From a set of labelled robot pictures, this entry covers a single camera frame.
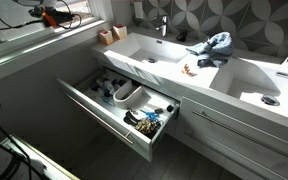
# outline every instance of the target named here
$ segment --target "cabinet drawer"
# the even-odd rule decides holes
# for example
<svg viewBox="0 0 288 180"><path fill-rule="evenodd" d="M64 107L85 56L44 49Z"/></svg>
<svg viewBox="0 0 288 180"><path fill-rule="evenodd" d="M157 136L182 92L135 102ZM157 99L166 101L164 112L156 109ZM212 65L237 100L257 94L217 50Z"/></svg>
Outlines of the cabinet drawer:
<svg viewBox="0 0 288 180"><path fill-rule="evenodd" d="M249 161L246 166L257 169L257 172L265 174L267 178L288 179L288 157L221 123L230 121L228 116L184 98L179 118L184 120L184 133L188 136L194 138L202 135L212 139L238 154L239 158Z"/></svg>
<svg viewBox="0 0 288 180"><path fill-rule="evenodd" d="M124 86L119 88L114 94L111 93L113 94L113 97L117 98L121 91L125 89L124 87L126 84L129 85L131 83L131 91L127 93L127 97L121 99L115 98L115 100L112 97L103 98L101 93L92 90L91 87L93 86L91 85L94 85L96 79L102 77L103 73L97 73L76 87L71 86L64 80L57 80L63 92L73 100L73 102L77 103L90 116L134 151L142 155L148 161L152 161L153 149L165 133L168 122L175 118L179 103L176 100L141 84L137 83L137 85L134 85L136 82L113 71L106 70L105 74L105 78L110 82L113 82L114 80L126 82ZM167 110L167 107L169 106L174 107L171 112ZM150 136L144 135L135 129L134 124L126 123L124 121L126 113L129 112L128 114L130 114L128 108L136 111L137 114L132 113L136 119L146 117L146 114L141 110L153 112L155 109L161 108L163 112L157 117L159 123L158 126L156 126L158 128L155 128L154 133L151 133Z"/></svg>

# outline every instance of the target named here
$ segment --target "window sill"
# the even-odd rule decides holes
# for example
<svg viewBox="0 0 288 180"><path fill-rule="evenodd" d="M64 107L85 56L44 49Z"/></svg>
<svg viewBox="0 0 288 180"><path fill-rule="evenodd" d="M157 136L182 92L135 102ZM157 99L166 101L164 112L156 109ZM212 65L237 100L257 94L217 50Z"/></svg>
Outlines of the window sill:
<svg viewBox="0 0 288 180"><path fill-rule="evenodd" d="M0 57L0 79L86 40L97 38L97 33L103 29L110 29L110 23L99 20L35 45L8 53Z"/></svg>

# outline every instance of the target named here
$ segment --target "double sink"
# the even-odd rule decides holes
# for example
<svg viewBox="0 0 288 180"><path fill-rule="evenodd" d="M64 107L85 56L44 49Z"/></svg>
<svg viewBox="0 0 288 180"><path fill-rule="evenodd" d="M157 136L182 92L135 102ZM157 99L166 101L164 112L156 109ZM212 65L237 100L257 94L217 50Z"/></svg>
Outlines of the double sink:
<svg viewBox="0 0 288 180"><path fill-rule="evenodd" d="M219 69L199 69L196 65L198 57L189 54L186 47L130 33L126 39L105 47L104 54L111 61L136 66L156 75L163 74L172 81L187 80L190 86L207 89L210 93L221 93L222 96L229 96L288 117L288 68L233 55L228 63ZM190 68L197 76L181 75L183 64L186 63L193 64ZM263 95L275 98L278 103L268 105L263 102Z"/></svg>

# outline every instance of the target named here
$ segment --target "drain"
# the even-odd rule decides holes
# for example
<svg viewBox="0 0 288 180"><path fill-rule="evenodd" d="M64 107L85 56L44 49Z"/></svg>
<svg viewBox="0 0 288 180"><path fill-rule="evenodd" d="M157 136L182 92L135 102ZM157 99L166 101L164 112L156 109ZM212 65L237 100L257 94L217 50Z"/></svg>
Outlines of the drain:
<svg viewBox="0 0 288 180"><path fill-rule="evenodd" d="M149 63L156 63L156 62L157 62L157 59L154 58L154 57L149 57L149 58L148 58L148 62L149 62Z"/></svg>
<svg viewBox="0 0 288 180"><path fill-rule="evenodd" d="M261 100L267 105L271 105L271 106L280 105L280 102L274 96L271 96L271 95L268 95L268 94L264 94L262 96Z"/></svg>

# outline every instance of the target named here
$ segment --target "white drawer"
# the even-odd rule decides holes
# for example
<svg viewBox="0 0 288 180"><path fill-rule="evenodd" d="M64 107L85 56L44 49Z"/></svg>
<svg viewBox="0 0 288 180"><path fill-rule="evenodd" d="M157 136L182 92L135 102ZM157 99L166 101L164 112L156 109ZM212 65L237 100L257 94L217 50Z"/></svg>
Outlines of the white drawer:
<svg viewBox="0 0 288 180"><path fill-rule="evenodd" d="M106 72L109 75L110 81L113 81L113 79L128 81L128 78L118 73L110 70L106 70ZM159 122L161 122L160 127L156 130L152 137L148 137L136 130L133 125L124 122L123 119L126 112L128 112L127 107L120 108L120 105L117 107L112 98L109 98L109 102L105 102L103 101L100 93L90 90L90 84L101 75L102 73L98 73L76 87L71 86L64 80L57 80L60 83L63 92L70 99L77 103L90 116L103 125L109 132L131 147L134 151L142 155L148 161L152 161L153 149L165 133L168 122L171 119L174 119L177 115L176 112L178 111L179 103L176 100L158 93L148 87L140 84L137 88L134 86L136 89L134 92L136 92L139 88L144 92L143 95L138 96L139 100L133 99L132 101L134 106L129 107L138 113L137 115L133 114L137 119L146 117L146 115L140 111L141 109L147 112L153 112L154 109L158 108L163 110L163 113L159 114L158 117ZM171 112L167 111L167 107L169 105L174 107Z"/></svg>
<svg viewBox="0 0 288 180"><path fill-rule="evenodd" d="M227 153L227 156L266 178L288 179L287 153L279 152L261 141L221 123L222 121L234 121L228 116L184 98L179 119L183 122L182 126L185 126L182 127L182 133L187 136L186 138L225 149L222 151L224 154L228 152L226 150L229 150L230 155Z"/></svg>

